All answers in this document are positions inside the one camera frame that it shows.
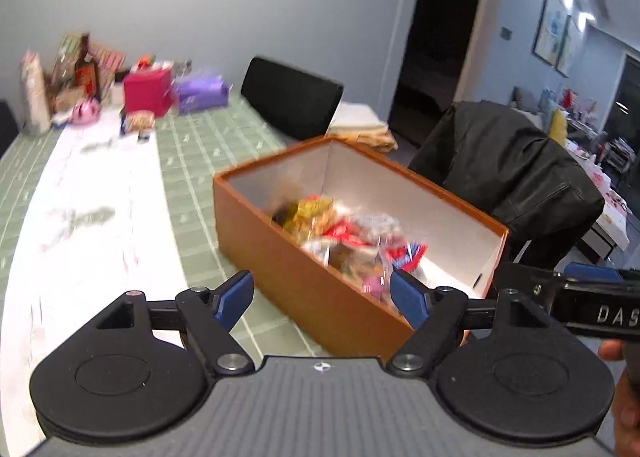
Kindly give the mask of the person's right hand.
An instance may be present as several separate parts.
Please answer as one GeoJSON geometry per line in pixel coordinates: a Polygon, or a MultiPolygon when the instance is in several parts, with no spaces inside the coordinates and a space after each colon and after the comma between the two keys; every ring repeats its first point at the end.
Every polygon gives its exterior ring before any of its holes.
{"type": "Polygon", "coordinates": [[[612,403],[614,419],[614,454],[616,456],[640,456],[639,393],[629,381],[624,369],[618,379],[612,403]]]}

